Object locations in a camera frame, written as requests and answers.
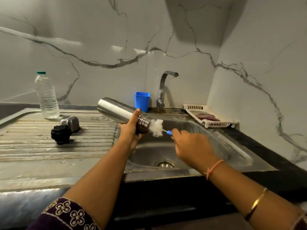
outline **faucet spout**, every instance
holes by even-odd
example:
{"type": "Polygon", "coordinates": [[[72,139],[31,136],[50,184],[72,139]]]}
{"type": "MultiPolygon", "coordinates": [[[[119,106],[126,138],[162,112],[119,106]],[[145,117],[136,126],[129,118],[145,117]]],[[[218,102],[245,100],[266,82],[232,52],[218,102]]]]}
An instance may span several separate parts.
{"type": "Polygon", "coordinates": [[[165,104],[163,103],[163,98],[164,98],[164,84],[165,84],[165,80],[167,75],[171,75],[172,77],[178,77],[179,74],[176,72],[172,72],[172,71],[165,71],[161,77],[161,81],[160,81],[160,87],[159,87],[159,96],[157,99],[157,111],[162,111],[162,109],[165,107],[165,104]]]}

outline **drain strainer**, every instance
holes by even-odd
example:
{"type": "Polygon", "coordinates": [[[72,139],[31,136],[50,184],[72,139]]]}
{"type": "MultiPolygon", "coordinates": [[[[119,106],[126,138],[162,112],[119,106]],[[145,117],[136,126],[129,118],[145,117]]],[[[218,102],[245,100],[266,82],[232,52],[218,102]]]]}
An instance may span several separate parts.
{"type": "Polygon", "coordinates": [[[157,164],[157,167],[167,167],[167,168],[174,168],[174,164],[169,162],[169,161],[160,161],[158,164],[157,164]]]}

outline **blue plastic cup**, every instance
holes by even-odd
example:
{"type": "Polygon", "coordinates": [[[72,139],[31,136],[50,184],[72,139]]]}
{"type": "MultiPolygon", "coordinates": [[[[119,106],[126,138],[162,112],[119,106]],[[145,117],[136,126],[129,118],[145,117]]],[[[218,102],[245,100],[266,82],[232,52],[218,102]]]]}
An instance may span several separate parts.
{"type": "Polygon", "coordinates": [[[150,93],[136,92],[135,93],[135,108],[140,108],[141,111],[148,111],[150,93]]]}

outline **embroidered sleeve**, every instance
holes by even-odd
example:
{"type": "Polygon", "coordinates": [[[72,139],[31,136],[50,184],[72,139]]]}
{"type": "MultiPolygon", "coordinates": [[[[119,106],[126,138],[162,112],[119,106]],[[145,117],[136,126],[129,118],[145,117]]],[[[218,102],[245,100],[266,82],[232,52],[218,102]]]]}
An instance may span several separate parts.
{"type": "Polygon", "coordinates": [[[302,215],[294,224],[293,230],[307,230],[307,214],[302,215]]]}
{"type": "Polygon", "coordinates": [[[101,230],[93,218],[77,203],[58,198],[27,230],[101,230]]]}

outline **hand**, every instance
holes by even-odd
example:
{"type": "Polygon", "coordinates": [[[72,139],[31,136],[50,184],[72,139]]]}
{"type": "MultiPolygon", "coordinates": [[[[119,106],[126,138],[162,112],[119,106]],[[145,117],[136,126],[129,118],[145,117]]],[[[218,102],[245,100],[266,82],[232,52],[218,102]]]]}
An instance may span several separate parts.
{"type": "Polygon", "coordinates": [[[125,142],[130,149],[130,152],[135,149],[138,141],[142,138],[143,134],[139,133],[136,135],[136,122],[141,113],[140,108],[137,108],[132,114],[129,122],[127,124],[120,125],[120,135],[119,141],[125,142]]]}
{"type": "Polygon", "coordinates": [[[201,174],[220,160],[205,135],[179,131],[176,128],[172,130],[172,134],[177,157],[201,174]]]}

